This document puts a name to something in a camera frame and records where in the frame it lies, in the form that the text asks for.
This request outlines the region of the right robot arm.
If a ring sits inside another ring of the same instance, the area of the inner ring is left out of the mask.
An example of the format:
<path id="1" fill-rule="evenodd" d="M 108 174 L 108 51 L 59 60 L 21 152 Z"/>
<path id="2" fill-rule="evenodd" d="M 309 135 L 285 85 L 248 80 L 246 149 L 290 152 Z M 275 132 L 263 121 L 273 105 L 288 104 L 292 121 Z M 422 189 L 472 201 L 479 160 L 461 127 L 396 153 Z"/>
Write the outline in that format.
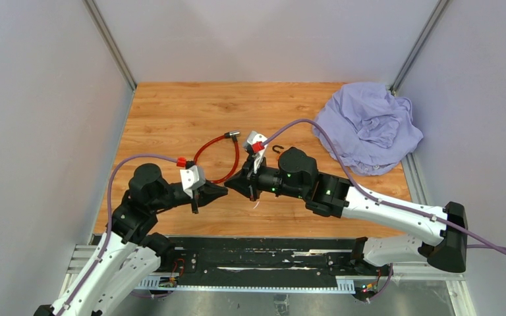
<path id="1" fill-rule="evenodd" d="M 460 203 L 432 207 L 355 186 L 347 178 L 320 172 L 316 160 L 295 147 L 280 154 L 276 168 L 267 166 L 258 154 L 249 156 L 224 185 L 251 201 L 269 192 L 301 199 L 316 215 L 362 219 L 403 232 L 389 238 L 357 238 L 350 264 L 358 274 L 410 262 L 425 262 L 449 273 L 466 271 L 467 237 L 452 227 L 466 226 Z"/>

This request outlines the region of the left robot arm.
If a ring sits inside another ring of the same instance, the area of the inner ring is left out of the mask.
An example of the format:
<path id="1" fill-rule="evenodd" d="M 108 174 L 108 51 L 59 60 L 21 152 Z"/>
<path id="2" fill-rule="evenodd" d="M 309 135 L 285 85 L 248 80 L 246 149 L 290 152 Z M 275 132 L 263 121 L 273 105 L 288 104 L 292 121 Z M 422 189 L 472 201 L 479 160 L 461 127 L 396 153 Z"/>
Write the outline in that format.
<path id="1" fill-rule="evenodd" d="M 159 166 L 140 165 L 120 205 L 109 209 L 109 220 L 94 253 L 65 292 L 35 315 L 110 315 L 150 273 L 170 271 L 175 246 L 164 235 L 151 233 L 158 213 L 189 205 L 193 213 L 228 189 L 206 180 L 192 165 L 181 181 L 168 183 Z"/>

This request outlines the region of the orange black padlock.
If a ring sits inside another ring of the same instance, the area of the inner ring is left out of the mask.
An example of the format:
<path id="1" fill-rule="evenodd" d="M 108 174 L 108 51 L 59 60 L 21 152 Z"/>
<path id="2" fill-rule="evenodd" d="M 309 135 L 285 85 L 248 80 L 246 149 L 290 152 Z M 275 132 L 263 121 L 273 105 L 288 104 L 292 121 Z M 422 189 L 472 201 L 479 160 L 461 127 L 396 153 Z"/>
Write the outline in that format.
<path id="1" fill-rule="evenodd" d="M 273 145 L 271 149 L 278 155 L 282 154 L 285 150 L 285 148 L 281 145 Z"/>

